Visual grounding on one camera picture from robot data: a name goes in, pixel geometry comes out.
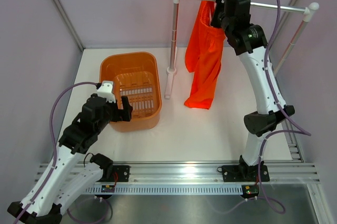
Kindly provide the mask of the orange shorts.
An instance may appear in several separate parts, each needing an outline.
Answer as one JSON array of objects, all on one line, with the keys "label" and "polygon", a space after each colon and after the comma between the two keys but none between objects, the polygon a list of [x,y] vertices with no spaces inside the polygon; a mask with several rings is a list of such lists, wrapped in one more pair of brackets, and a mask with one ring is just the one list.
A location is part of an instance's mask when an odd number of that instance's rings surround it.
[{"label": "orange shorts", "polygon": [[225,34],[211,26],[214,12],[214,2],[201,1],[185,52],[185,67],[194,74],[190,96],[184,102],[189,108],[210,109],[215,96]]}]

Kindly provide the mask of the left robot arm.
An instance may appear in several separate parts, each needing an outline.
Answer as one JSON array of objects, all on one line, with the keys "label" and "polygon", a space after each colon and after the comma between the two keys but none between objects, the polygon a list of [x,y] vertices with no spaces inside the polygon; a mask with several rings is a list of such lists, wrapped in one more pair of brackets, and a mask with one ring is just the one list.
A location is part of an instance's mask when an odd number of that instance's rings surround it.
[{"label": "left robot arm", "polygon": [[133,108],[126,96],[123,107],[92,94],[82,110],[63,131],[58,152],[31,192],[12,202],[7,211],[23,223],[60,223],[69,205],[92,183],[117,179],[113,161],[102,154],[93,155],[89,164],[68,184],[65,180],[78,161],[110,122],[130,121]]}]

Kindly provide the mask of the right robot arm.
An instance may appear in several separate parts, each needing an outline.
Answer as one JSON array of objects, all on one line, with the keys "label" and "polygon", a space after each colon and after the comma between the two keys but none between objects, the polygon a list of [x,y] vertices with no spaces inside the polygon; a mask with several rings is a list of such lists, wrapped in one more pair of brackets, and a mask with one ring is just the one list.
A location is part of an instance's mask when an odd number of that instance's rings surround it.
[{"label": "right robot arm", "polygon": [[244,116],[248,138],[238,165],[219,168],[225,182],[269,181],[263,153],[267,136],[295,109],[277,87],[263,28],[250,22],[251,0],[216,0],[211,25],[224,30],[227,42],[243,64],[253,88],[256,111]]}]

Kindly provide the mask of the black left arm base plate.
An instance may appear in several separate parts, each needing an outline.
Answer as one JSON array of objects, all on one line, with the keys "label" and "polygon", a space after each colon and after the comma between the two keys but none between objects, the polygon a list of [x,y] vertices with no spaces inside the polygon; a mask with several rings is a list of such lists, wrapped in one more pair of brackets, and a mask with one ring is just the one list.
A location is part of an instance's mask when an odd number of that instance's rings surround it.
[{"label": "black left arm base plate", "polygon": [[113,165],[103,170],[100,182],[128,182],[130,177],[130,166]]}]

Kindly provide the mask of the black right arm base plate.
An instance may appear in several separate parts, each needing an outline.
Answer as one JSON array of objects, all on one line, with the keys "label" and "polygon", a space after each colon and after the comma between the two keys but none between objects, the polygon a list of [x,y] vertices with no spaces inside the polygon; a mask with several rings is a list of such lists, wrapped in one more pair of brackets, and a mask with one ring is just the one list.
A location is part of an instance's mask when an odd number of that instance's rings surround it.
[{"label": "black right arm base plate", "polygon": [[224,182],[257,182],[259,181],[258,166],[222,165],[217,168]]}]

